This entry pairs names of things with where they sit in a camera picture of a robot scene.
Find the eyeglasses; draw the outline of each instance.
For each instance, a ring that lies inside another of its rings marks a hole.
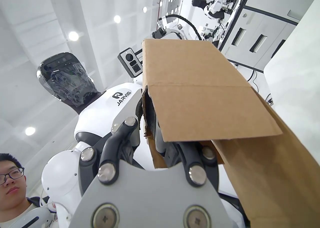
[[[0,174],[0,185],[4,184],[7,180],[7,176],[11,179],[19,179],[23,176],[24,167],[21,168],[15,168],[14,170],[11,170],[8,174]]]

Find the white cabinet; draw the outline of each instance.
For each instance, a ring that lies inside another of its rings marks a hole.
[[[222,53],[227,59],[263,70],[277,46],[286,40],[294,25],[243,9]]]

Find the brown cardboard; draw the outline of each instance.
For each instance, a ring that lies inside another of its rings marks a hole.
[[[143,67],[143,93],[165,142],[281,134],[250,84],[210,42],[146,39]]]
[[[272,108],[257,98],[283,134],[214,141],[251,227],[320,227],[320,167]]]
[[[143,99],[165,141],[215,139],[252,228],[320,227],[319,165],[213,45],[145,40],[143,57]],[[148,124],[146,135],[155,167],[166,167]]]

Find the white ceiling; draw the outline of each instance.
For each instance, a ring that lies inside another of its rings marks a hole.
[[[0,152],[26,167],[28,190],[45,163],[74,141],[77,114],[36,79],[46,58],[71,51],[85,63],[98,90],[129,80],[117,59],[156,30],[159,0],[0,0]],[[121,17],[116,24],[115,15]],[[78,41],[68,33],[79,33]],[[35,134],[25,135],[28,126]]]

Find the jarvis logo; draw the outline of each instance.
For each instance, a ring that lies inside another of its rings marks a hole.
[[[123,93],[121,92],[117,92],[113,95],[113,98],[115,99],[119,99],[119,101],[117,102],[118,106],[120,106],[120,104],[125,100],[127,99],[127,97],[131,94],[131,91],[128,91],[127,93],[125,93],[123,95]]]
[[[119,99],[120,98],[120,96],[122,96],[123,95],[123,93],[121,93],[121,92],[116,92],[115,94],[113,94],[113,98],[115,98],[115,99]]]

